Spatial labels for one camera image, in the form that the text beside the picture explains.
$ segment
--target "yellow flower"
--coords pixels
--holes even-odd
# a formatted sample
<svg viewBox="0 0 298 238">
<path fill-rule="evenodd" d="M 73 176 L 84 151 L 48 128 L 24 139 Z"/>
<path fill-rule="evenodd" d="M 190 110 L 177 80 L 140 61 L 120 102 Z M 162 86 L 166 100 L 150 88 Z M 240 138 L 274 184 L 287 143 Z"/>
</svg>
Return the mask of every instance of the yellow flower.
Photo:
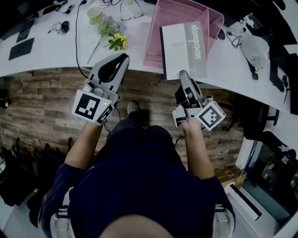
<svg viewBox="0 0 298 238">
<path fill-rule="evenodd" d="M 115 40 L 117 40 L 117 39 L 121 39 L 121 40 L 123 40 L 123 36 L 121 36 L 119 33 L 116 33 L 116 34 L 114 34 L 114 38 L 115 38 Z"/>
<path fill-rule="evenodd" d="M 126 38 L 126 35 L 123 35 L 123 43 L 122 43 L 122 47 L 123 47 L 123 49 L 125 49 L 126 48 L 126 45 L 128 44 L 128 40 L 127 40 L 127 38 Z"/>
</svg>

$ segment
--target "hand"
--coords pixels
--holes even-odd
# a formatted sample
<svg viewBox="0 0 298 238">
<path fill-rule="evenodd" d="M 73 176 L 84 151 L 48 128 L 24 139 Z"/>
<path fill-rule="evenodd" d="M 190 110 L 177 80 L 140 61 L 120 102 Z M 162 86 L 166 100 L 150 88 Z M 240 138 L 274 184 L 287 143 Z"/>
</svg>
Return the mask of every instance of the hand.
<svg viewBox="0 0 298 238">
<path fill-rule="evenodd" d="M 90 121 L 86 121 L 86 123 L 85 123 L 85 127 L 87 127 L 87 128 L 90 129 L 90 130 L 96 130 L 96 129 L 98 129 L 99 127 L 102 127 L 102 125 L 99 126 L 99 125 L 97 125 L 97 124 L 95 124 L 95 123 L 93 123 L 93 122 L 90 122 Z"/>
<path fill-rule="evenodd" d="M 181 123 L 182 129 L 184 133 L 190 133 L 190 132 L 202 132 L 201 129 L 201 122 L 199 122 L 196 118 L 188 118 L 186 121 L 183 121 Z"/>
</svg>

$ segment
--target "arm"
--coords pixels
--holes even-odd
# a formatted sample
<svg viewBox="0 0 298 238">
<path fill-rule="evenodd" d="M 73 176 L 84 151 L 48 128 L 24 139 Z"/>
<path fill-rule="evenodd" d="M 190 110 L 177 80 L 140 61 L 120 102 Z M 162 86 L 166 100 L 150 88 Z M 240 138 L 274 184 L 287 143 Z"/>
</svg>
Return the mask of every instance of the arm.
<svg viewBox="0 0 298 238">
<path fill-rule="evenodd" d="M 182 128 L 189 172 L 200 179 L 214 177 L 214 169 L 207 154 L 201 123 L 197 119 L 188 118 L 182 123 Z"/>
<path fill-rule="evenodd" d="M 102 132 L 102 126 L 87 122 L 79 138 L 70 149 L 65 164 L 79 169 L 87 169 Z"/>
</svg>

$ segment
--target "leg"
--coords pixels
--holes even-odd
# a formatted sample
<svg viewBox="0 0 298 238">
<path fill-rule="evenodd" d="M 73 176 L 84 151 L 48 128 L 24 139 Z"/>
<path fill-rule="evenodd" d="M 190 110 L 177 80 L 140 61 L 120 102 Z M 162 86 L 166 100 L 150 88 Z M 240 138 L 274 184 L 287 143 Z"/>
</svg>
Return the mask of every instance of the leg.
<svg viewBox="0 0 298 238">
<path fill-rule="evenodd" d="M 137 120 L 139 117 L 138 112 L 131 112 L 129 114 L 129 117 L 126 119 L 121 120 L 113 129 L 112 131 L 107 135 L 107 141 L 111 136 L 113 136 L 118 131 L 121 131 L 123 129 L 127 128 L 142 128 L 142 125 Z"/>
<path fill-rule="evenodd" d="M 171 134 L 170 134 L 166 129 L 164 129 L 164 128 L 161 127 L 161 126 L 149 126 L 149 127 L 147 128 L 147 130 L 156 132 L 156 133 L 158 133 L 158 134 L 164 136 L 164 137 L 167 138 L 168 140 L 172 141 L 172 136 L 171 136 Z"/>
<path fill-rule="evenodd" d="M 129 117 L 124 120 L 121 120 L 112 129 L 112 131 L 107 136 L 107 142 L 109 141 L 111 136 L 113 136 L 118 131 L 121 131 L 121 130 L 127 129 L 127 128 L 142 128 L 142 117 L 141 117 L 140 113 L 138 112 L 137 103 L 130 102 L 127 107 L 127 111 L 128 111 Z"/>
</svg>

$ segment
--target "plastic bag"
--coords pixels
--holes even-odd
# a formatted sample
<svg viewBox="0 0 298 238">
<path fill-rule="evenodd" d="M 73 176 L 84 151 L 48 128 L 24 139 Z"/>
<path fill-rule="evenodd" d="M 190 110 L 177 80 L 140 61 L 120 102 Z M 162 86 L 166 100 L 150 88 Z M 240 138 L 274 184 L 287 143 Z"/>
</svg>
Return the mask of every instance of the plastic bag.
<svg viewBox="0 0 298 238">
<path fill-rule="evenodd" d="M 258 36 L 245 33 L 241 37 L 241 49 L 247 60 L 256 69 L 264 68 L 266 61 L 269 61 L 268 43 Z"/>
</svg>

